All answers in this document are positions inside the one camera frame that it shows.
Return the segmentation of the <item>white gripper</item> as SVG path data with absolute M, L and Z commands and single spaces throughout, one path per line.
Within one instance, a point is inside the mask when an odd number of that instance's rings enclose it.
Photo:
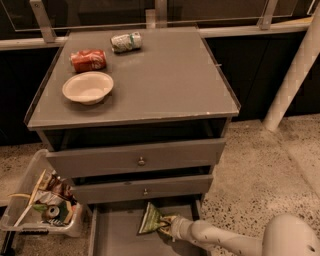
M 161 217 L 161 221 L 171 225 L 171 227 L 161 227 L 158 231 L 167 237 L 185 241 L 193 241 L 191 227 L 193 222 L 182 216 L 165 215 Z

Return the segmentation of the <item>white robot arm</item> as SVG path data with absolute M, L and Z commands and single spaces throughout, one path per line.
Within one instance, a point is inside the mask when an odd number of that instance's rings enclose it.
M 207 251 L 220 246 L 236 256 L 320 256 L 320 240 L 315 231 L 290 214 L 273 217 L 262 238 L 237 234 L 204 220 L 191 221 L 182 216 L 173 217 L 161 231 Z

